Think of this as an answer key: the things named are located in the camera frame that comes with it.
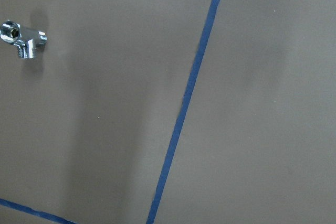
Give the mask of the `chrome tee valve fitting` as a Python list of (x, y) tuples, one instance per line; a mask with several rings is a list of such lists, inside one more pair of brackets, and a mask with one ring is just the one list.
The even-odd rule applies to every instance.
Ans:
[(17, 47), (20, 58), (33, 59), (37, 55), (37, 48), (47, 43), (47, 35), (43, 31), (7, 20), (1, 24), (1, 40)]

